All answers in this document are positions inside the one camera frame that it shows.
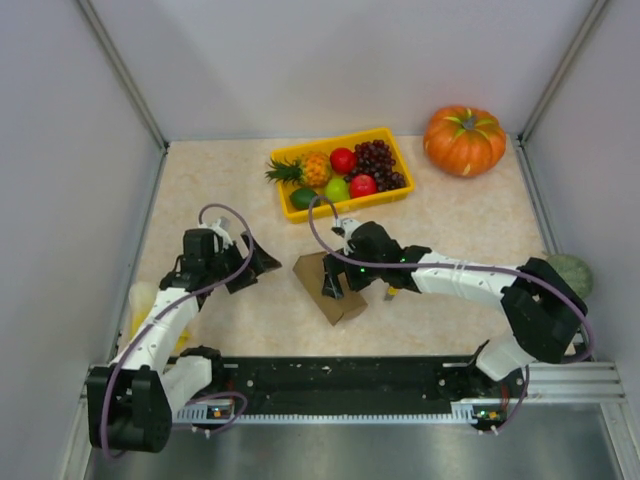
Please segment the brown cardboard express box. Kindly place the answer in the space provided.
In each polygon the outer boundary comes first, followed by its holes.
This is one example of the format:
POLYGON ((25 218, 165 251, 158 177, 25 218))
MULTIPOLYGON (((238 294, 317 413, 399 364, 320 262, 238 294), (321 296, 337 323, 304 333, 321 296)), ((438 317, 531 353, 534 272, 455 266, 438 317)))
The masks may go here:
POLYGON ((344 296, 334 299, 322 293, 324 286, 323 253, 300 256, 293 267, 297 279, 307 291, 313 302, 322 312, 327 322, 336 326, 341 321, 348 321, 362 314, 368 307, 367 301, 360 293, 350 291, 344 276, 339 276, 339 286, 344 296))

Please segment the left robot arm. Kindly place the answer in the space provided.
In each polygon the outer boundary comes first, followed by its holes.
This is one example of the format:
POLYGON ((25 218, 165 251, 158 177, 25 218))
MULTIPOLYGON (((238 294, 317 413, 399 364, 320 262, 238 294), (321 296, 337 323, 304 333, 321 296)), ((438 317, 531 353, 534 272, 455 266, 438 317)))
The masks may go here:
POLYGON ((183 235, 183 252, 161 280, 150 311, 135 335, 109 365, 93 368, 86 382, 90 443, 115 450, 157 453, 168 442, 176 414, 213 380, 212 349, 171 359, 183 331, 210 293, 254 285, 281 268, 249 232, 241 254, 219 223, 201 224, 183 235))

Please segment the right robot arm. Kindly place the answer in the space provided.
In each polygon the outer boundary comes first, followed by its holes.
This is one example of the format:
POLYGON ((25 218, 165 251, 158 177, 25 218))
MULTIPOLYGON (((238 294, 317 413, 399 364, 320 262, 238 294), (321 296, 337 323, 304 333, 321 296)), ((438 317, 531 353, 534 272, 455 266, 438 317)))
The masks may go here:
POLYGON ((332 230, 343 247, 323 259, 323 295, 342 298, 341 277, 353 292, 381 280, 395 290, 449 295, 502 312, 508 332, 488 340, 472 362, 493 381, 533 362, 571 362, 566 351, 587 308, 547 261, 506 267, 454 259, 428 247, 402 247, 373 221, 338 219, 332 230))

